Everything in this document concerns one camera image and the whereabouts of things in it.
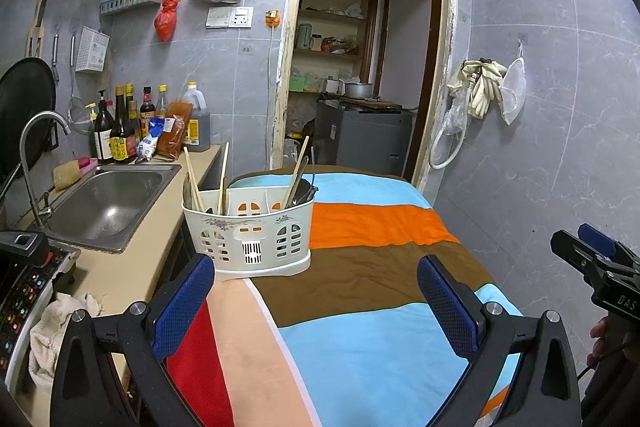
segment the storage shelf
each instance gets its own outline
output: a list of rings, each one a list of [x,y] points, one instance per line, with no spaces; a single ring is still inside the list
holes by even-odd
[[[325,52],[315,52],[313,50],[303,50],[301,48],[295,48],[293,50],[294,55],[302,55],[302,56],[309,56],[309,57],[316,57],[316,58],[320,58],[320,57],[331,57],[331,58],[338,58],[341,60],[362,60],[362,57],[358,56],[358,55],[346,55],[346,54],[337,54],[337,53],[325,53]]]
[[[100,15],[111,15],[138,6],[159,5],[162,0],[108,0],[100,3]]]
[[[356,17],[349,17],[348,15],[337,15],[335,13],[321,12],[318,10],[298,10],[298,17],[347,24],[360,24],[367,21],[366,19],[357,19]]]

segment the sponge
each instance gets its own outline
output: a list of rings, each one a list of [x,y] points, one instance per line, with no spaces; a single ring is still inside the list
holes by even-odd
[[[80,168],[78,166],[78,160],[71,160],[53,169],[53,184],[56,186],[56,190],[67,188],[79,179]]]

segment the blue gripper pad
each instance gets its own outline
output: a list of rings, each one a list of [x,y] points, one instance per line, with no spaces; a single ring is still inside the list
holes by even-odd
[[[213,284],[213,261],[203,257],[156,322],[152,349],[156,359],[174,354]]]
[[[588,223],[578,227],[578,238],[604,257],[611,258],[616,254],[616,242]]]
[[[449,283],[426,257],[418,261],[418,286],[454,353],[471,360],[479,349],[478,326]]]

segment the colorful quilt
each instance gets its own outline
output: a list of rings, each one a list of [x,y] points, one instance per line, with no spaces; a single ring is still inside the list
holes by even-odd
[[[210,427],[424,427],[467,362],[418,289],[418,260],[435,254],[481,301],[519,311],[409,183],[316,169],[311,266],[215,282],[168,370]],[[232,186],[289,180],[271,171]],[[516,363],[510,355],[486,412]]]

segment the red spice bag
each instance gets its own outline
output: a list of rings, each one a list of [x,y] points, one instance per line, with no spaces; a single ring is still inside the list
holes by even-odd
[[[161,42],[166,42],[174,36],[175,9],[180,0],[162,0],[162,11],[156,15],[154,26]]]

